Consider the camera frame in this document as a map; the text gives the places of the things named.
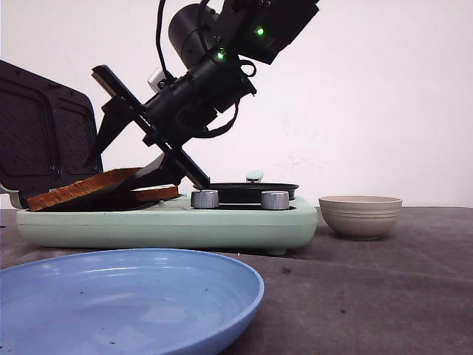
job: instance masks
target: white wall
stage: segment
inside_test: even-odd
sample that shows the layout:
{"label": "white wall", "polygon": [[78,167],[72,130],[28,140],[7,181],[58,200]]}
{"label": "white wall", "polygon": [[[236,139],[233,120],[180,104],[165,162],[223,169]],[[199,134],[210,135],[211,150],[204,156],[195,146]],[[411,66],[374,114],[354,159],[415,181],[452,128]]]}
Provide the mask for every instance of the white wall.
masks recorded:
{"label": "white wall", "polygon": [[[165,28],[188,3],[168,1]],[[266,181],[298,183],[314,204],[374,194],[473,206],[473,1],[319,6],[272,66],[258,64],[259,92],[242,101],[235,127],[193,140],[188,153],[213,181],[262,169]],[[152,94],[156,9],[156,0],[3,0],[1,57],[86,93],[100,123],[109,96],[89,75],[95,65],[108,64],[140,100]],[[171,71],[182,75],[166,31],[163,39]],[[142,136],[130,126],[103,154],[105,168],[152,160],[158,149]]]}

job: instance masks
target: black pan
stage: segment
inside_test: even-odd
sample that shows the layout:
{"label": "black pan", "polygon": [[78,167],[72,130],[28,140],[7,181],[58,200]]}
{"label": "black pan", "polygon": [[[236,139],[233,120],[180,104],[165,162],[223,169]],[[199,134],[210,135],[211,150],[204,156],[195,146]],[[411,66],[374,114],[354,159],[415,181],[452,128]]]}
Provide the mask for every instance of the black pan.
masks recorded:
{"label": "black pan", "polygon": [[207,189],[219,192],[220,203],[261,203],[263,191],[287,191],[293,200],[298,187],[291,183],[211,183]]}

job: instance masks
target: beige bowl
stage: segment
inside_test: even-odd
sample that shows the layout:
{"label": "beige bowl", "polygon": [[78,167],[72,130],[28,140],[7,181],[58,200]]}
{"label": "beige bowl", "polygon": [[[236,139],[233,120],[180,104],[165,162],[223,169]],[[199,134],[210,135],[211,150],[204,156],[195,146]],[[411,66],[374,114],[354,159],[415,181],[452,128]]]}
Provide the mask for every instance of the beige bowl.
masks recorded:
{"label": "beige bowl", "polygon": [[386,234],[402,207],[402,200],[382,196],[326,196],[319,203],[328,226],[355,240],[375,240]]}

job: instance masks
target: blue plate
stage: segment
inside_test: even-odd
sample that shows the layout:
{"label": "blue plate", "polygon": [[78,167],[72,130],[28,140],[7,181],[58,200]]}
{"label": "blue plate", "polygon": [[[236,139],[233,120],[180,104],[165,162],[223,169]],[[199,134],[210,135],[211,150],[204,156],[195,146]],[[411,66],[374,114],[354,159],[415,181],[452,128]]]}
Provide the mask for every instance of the blue plate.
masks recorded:
{"label": "blue plate", "polygon": [[264,293],[240,261],[202,251],[129,249],[0,271],[0,354],[217,354]]}

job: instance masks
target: dark tabletop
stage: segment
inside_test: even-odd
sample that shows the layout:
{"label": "dark tabletop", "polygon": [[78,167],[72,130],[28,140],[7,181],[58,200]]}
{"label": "dark tabletop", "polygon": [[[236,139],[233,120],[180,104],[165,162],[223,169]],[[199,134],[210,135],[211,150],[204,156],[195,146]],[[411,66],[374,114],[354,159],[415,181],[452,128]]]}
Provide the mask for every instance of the dark tabletop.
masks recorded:
{"label": "dark tabletop", "polygon": [[[2,268],[86,251],[22,240],[14,211],[0,224]],[[321,221],[284,257],[224,252],[262,275],[265,297],[223,354],[473,354],[473,209],[404,208],[375,242]]]}

